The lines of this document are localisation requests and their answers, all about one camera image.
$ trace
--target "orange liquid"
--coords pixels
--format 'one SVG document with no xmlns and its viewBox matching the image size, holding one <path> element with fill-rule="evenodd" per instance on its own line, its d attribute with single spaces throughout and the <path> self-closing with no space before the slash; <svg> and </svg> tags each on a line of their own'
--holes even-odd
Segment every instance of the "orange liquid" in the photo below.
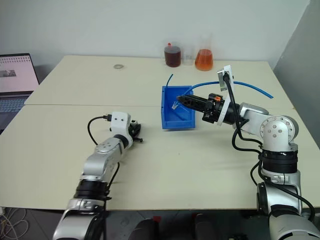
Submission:
<svg viewBox="0 0 320 240">
<path fill-rule="evenodd" d="M 209 49 L 200 49 L 195 59 L 195 67 L 200 71 L 209 71 L 214 66 L 214 57 Z"/>
</svg>

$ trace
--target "robotic arm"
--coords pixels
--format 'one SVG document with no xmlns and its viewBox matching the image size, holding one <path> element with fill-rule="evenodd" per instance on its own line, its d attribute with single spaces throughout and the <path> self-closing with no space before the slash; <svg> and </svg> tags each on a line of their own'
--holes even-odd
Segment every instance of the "robotic arm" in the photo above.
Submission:
<svg viewBox="0 0 320 240">
<path fill-rule="evenodd" d="M 220 70 L 228 86 L 231 98 L 230 72 Z M 298 145 L 294 143 L 298 135 L 297 122 L 282 115 L 270 115 L 259 106 L 248 103 L 236 104 L 223 96 L 211 93 L 208 99 L 194 96 L 178 96 L 177 100 L 185 107 L 202 112 L 202 120 L 214 123 L 221 120 L 229 125 L 242 122 L 241 131 L 263 139 L 260 146 L 258 172 L 263 182 L 257 184 L 257 207 L 269 215 L 269 229 L 272 240 L 313 240 L 320 239 L 320 232 L 306 218 L 301 216 L 302 200 L 314 210 L 313 206 L 301 197 L 300 172 L 297 169 Z"/>
<path fill-rule="evenodd" d="M 124 112 L 103 116 L 111 121 L 114 136 L 98 144 L 84 164 L 75 195 L 70 199 L 54 232 L 53 240 L 99 240 L 105 225 L 105 208 L 112 173 L 134 141 L 141 125 Z"/>
</svg>

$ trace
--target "laptop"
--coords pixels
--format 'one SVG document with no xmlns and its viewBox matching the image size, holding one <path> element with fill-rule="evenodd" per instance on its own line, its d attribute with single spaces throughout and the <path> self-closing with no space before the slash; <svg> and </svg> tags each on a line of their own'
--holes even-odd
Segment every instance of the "laptop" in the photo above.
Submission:
<svg viewBox="0 0 320 240">
<path fill-rule="evenodd" d="M 29 53 L 0 55 L 0 134 L 38 86 Z"/>
</svg>

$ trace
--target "laptop keyboard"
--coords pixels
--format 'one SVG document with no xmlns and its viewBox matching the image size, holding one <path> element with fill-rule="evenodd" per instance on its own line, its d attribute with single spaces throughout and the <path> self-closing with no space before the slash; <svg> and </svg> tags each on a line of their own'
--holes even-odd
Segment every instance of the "laptop keyboard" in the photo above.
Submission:
<svg viewBox="0 0 320 240">
<path fill-rule="evenodd" d="M 25 104 L 22 99 L 0 99 L 0 113 L 16 113 L 19 112 Z"/>
</svg>

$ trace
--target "laptop screen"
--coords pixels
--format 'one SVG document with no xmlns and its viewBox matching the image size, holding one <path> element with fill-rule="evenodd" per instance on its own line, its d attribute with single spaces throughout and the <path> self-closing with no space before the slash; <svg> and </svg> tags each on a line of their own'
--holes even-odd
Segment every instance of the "laptop screen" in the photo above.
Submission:
<svg viewBox="0 0 320 240">
<path fill-rule="evenodd" d="M 38 85 L 28 53 L 0 55 L 0 94 L 32 92 Z"/>
</svg>

